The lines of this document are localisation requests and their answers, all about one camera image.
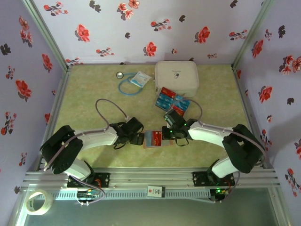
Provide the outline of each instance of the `white plastic box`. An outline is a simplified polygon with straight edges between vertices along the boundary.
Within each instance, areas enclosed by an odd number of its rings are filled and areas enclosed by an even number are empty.
[[[162,87],[193,97],[199,87],[197,65],[192,61],[160,61],[155,69],[156,93]]]

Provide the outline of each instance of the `red card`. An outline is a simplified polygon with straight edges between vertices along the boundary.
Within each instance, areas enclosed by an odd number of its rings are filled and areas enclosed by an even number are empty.
[[[173,109],[180,115],[180,116],[184,116],[185,111],[183,111],[182,109],[174,106]]]
[[[166,89],[165,87],[162,87],[161,93],[165,94],[168,97],[174,98],[175,97],[175,92]]]
[[[161,131],[153,131],[151,136],[151,145],[161,146],[162,142],[162,133]]]

